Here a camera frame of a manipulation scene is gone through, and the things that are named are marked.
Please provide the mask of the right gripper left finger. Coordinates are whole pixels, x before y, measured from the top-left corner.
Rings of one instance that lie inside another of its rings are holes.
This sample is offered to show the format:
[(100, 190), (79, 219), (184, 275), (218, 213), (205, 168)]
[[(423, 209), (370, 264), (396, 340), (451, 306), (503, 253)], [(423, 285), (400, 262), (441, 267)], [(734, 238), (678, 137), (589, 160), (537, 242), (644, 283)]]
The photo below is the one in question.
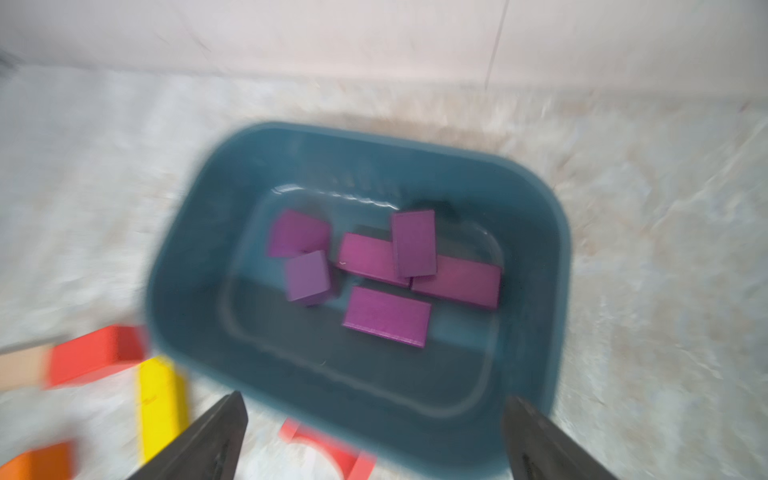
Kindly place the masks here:
[(222, 397), (130, 480), (232, 480), (248, 425), (240, 391)]

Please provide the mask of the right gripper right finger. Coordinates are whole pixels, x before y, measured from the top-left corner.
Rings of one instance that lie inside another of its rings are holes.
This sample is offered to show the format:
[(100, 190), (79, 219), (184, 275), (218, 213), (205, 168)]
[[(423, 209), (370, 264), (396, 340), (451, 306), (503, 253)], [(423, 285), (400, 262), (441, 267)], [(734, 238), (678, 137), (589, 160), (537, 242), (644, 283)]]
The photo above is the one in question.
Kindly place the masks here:
[(502, 434), (515, 480), (617, 480), (599, 461), (522, 397), (506, 399)]

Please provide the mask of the purple small cube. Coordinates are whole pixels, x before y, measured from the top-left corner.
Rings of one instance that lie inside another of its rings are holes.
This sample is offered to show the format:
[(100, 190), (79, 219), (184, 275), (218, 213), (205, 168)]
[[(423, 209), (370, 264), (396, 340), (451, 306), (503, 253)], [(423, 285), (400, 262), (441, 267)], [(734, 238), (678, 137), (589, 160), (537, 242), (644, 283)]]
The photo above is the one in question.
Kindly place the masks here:
[(324, 303), (333, 296), (329, 263), (322, 250), (289, 259), (284, 266), (286, 296), (304, 306)]

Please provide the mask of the teal plastic storage bin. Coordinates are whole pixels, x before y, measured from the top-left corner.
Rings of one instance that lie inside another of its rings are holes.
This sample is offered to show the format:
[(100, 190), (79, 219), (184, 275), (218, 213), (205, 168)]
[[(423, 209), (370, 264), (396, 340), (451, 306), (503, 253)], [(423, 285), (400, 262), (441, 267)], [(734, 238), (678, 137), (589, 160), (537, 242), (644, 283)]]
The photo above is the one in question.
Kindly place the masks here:
[[(295, 209), (387, 238), (396, 211), (436, 214), (442, 255), (498, 265), (486, 310), (432, 299), (423, 347), (343, 326), (355, 287), (287, 299), (272, 225)], [(549, 413), (565, 335), (571, 230), (554, 192), (495, 155), (290, 123), (234, 133), (208, 156), (158, 253), (145, 295), (153, 342), (177, 363), (382, 459), (439, 479), (508, 471), (505, 400)]]

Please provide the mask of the purple roof block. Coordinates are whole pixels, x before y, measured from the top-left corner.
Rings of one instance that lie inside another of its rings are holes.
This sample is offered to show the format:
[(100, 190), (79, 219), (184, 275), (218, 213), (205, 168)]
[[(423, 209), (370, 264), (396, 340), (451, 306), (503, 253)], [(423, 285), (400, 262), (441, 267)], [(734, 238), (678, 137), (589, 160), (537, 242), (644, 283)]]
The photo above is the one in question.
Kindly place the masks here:
[(314, 251), (328, 254), (332, 228), (323, 220), (287, 209), (273, 222), (267, 244), (272, 258), (292, 258)]

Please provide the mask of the purple triangular block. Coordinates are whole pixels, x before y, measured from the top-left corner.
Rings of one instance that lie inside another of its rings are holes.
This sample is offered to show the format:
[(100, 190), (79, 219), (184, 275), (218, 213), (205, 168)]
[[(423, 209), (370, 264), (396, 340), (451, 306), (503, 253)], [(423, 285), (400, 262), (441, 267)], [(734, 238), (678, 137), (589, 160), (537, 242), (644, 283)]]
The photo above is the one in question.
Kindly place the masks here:
[(437, 273), (436, 222), (433, 210), (407, 211), (391, 216), (395, 269), (399, 277)]

